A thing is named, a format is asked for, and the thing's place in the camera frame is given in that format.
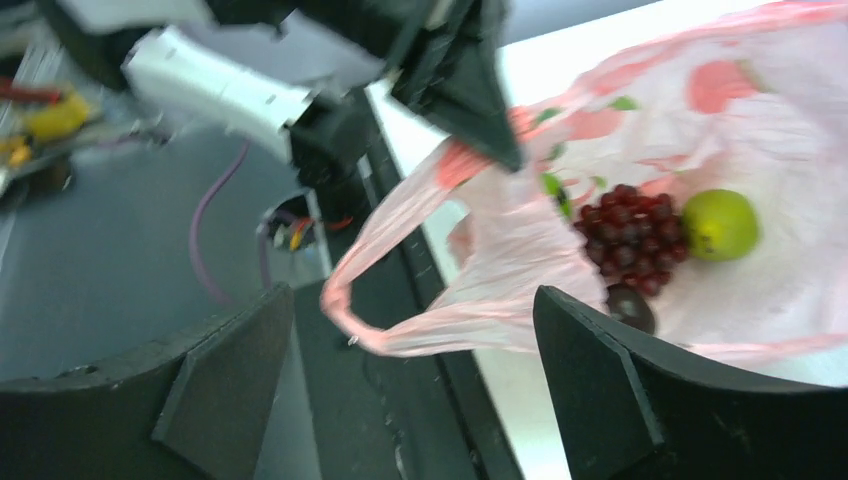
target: plastic bag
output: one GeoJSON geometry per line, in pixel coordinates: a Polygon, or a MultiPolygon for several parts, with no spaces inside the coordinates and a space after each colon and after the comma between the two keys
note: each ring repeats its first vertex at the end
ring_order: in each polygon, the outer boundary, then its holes
{"type": "Polygon", "coordinates": [[[363,348],[413,356],[536,351],[533,295],[552,285],[604,310],[583,240],[541,192],[557,175],[577,208],[617,183],[678,203],[709,188],[752,200],[748,257],[689,261],[653,302],[657,336],[729,363],[848,340],[848,5],[780,2],[624,50],[562,96],[513,111],[528,159],[507,174],[448,139],[373,213],[328,279],[327,315],[363,348]],[[350,312],[350,283],[448,199],[459,276],[388,330],[350,312]]]}

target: white robot part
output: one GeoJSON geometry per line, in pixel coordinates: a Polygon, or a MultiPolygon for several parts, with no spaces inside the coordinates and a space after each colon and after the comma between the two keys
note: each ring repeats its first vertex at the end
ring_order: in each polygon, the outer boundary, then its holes
{"type": "Polygon", "coordinates": [[[176,27],[138,41],[124,72],[139,97],[196,113],[290,158],[288,132],[312,103],[308,88],[287,85],[232,62],[176,27]]]}
{"type": "Polygon", "coordinates": [[[59,0],[65,10],[88,33],[172,23],[214,23],[204,0],[59,0]]]}

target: table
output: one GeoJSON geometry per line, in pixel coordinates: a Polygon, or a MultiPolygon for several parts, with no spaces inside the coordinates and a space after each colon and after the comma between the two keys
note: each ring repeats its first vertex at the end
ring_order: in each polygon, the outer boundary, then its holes
{"type": "MultiPolygon", "coordinates": [[[[768,2],[664,0],[505,46],[500,55],[506,95],[513,105],[536,103],[562,93],[577,75],[622,48],[764,3],[768,2]],[[546,61],[551,56],[568,58],[568,63],[546,61]]],[[[375,84],[369,94],[394,150],[398,170],[408,175],[446,134],[387,99],[386,84],[375,84]]],[[[446,283],[458,273],[447,251],[446,237],[463,215],[459,205],[444,205],[423,226],[446,283]]],[[[478,350],[475,357],[524,477],[570,478],[539,359],[494,350],[478,350]]],[[[842,385],[848,384],[848,371],[840,367],[846,361],[848,349],[840,349],[773,364],[760,372],[809,383],[842,385]]]]}

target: grape bunch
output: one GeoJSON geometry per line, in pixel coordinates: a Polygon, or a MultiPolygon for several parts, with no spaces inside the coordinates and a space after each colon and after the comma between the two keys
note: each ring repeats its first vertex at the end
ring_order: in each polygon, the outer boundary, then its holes
{"type": "Polygon", "coordinates": [[[608,284],[624,283],[647,297],[659,295],[689,256],[680,216],[665,193],[648,197],[617,185],[598,205],[584,205],[574,228],[608,284]]]}

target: dark fruit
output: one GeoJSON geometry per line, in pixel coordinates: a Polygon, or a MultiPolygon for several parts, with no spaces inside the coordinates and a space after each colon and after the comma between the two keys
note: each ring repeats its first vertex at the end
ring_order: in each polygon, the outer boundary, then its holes
{"type": "Polygon", "coordinates": [[[574,222],[574,229],[580,232],[584,237],[588,235],[588,229],[586,228],[586,222],[583,220],[578,220],[574,222]]]}
{"type": "Polygon", "coordinates": [[[580,218],[582,218],[583,220],[588,220],[589,214],[591,214],[594,209],[595,207],[591,205],[583,205],[582,207],[580,207],[580,218]]]}
{"type": "Polygon", "coordinates": [[[604,260],[601,262],[601,275],[604,277],[612,277],[616,273],[618,273],[618,269],[615,267],[615,263],[612,260],[604,260]]]}
{"type": "Polygon", "coordinates": [[[659,237],[667,243],[674,243],[680,240],[683,236],[680,230],[680,225],[674,218],[670,218],[662,222],[657,228],[657,233],[659,234],[659,237]]]}
{"type": "Polygon", "coordinates": [[[621,227],[620,233],[622,243],[634,246],[639,244],[639,229],[636,228],[636,225],[628,223],[627,225],[621,227]]]}
{"type": "Polygon", "coordinates": [[[621,276],[621,283],[630,288],[636,288],[636,285],[639,284],[639,277],[635,273],[625,273],[621,276]]]}
{"type": "Polygon", "coordinates": [[[671,206],[664,203],[658,203],[651,207],[650,212],[648,212],[648,216],[651,218],[652,222],[660,223],[670,219],[671,213],[671,206]]]}
{"type": "Polygon", "coordinates": [[[639,196],[639,191],[636,190],[636,187],[630,185],[616,185],[613,193],[618,198],[619,203],[623,205],[631,205],[636,200],[636,197],[639,196]]]}
{"type": "Polygon", "coordinates": [[[668,285],[668,282],[671,281],[671,272],[669,272],[669,271],[657,272],[657,280],[660,281],[660,285],[668,285]]]}
{"type": "Polygon", "coordinates": [[[651,261],[651,257],[647,255],[640,255],[635,262],[633,262],[633,273],[640,277],[644,277],[645,275],[650,275],[654,273],[654,262],[651,261]]]}
{"type": "Polygon", "coordinates": [[[586,256],[608,284],[621,282],[619,287],[642,298],[658,295],[671,281],[673,268],[689,256],[672,200],[621,184],[580,209],[574,229],[586,237],[586,256]]]}
{"type": "Polygon", "coordinates": [[[606,252],[603,245],[591,245],[586,247],[586,256],[589,257],[595,265],[600,265],[604,261],[606,252]]]}
{"type": "Polygon", "coordinates": [[[625,225],[630,221],[630,210],[624,205],[613,205],[607,213],[607,221],[618,226],[625,225]]]}
{"type": "Polygon", "coordinates": [[[672,209],[674,208],[674,203],[672,203],[671,195],[667,193],[661,193],[657,195],[657,203],[668,205],[669,207],[672,207],[672,209]]]}
{"type": "Polygon", "coordinates": [[[613,193],[605,193],[601,195],[601,208],[609,208],[617,204],[618,201],[613,193]]]}
{"type": "Polygon", "coordinates": [[[675,243],[671,246],[671,256],[677,263],[685,262],[689,258],[689,249],[682,243],[675,243]]]}
{"type": "Polygon", "coordinates": [[[616,266],[624,270],[636,261],[636,251],[626,245],[622,245],[612,251],[612,258],[615,260],[616,266]]]}
{"type": "Polygon", "coordinates": [[[642,217],[636,220],[636,228],[639,230],[640,237],[647,237],[654,233],[654,225],[647,217],[642,217]]]}
{"type": "Polygon", "coordinates": [[[611,223],[601,223],[597,226],[598,240],[612,245],[621,238],[621,231],[611,223]]]}
{"type": "Polygon", "coordinates": [[[639,279],[636,289],[646,297],[656,297],[660,294],[662,285],[656,275],[645,275],[639,279]]]}
{"type": "Polygon", "coordinates": [[[636,206],[639,209],[639,213],[648,214],[651,212],[651,208],[656,205],[657,202],[651,197],[640,196],[636,199],[636,206]]]}
{"type": "Polygon", "coordinates": [[[674,257],[669,251],[659,252],[654,257],[654,267],[659,271],[671,270],[672,268],[674,268],[674,265],[676,263],[677,262],[674,261],[674,257]]]}
{"type": "Polygon", "coordinates": [[[610,318],[648,335],[654,334],[657,329],[654,312],[635,288],[622,283],[609,287],[607,291],[610,318]]]}
{"type": "Polygon", "coordinates": [[[660,251],[660,241],[656,237],[648,237],[642,240],[642,253],[654,255],[660,251]]]}

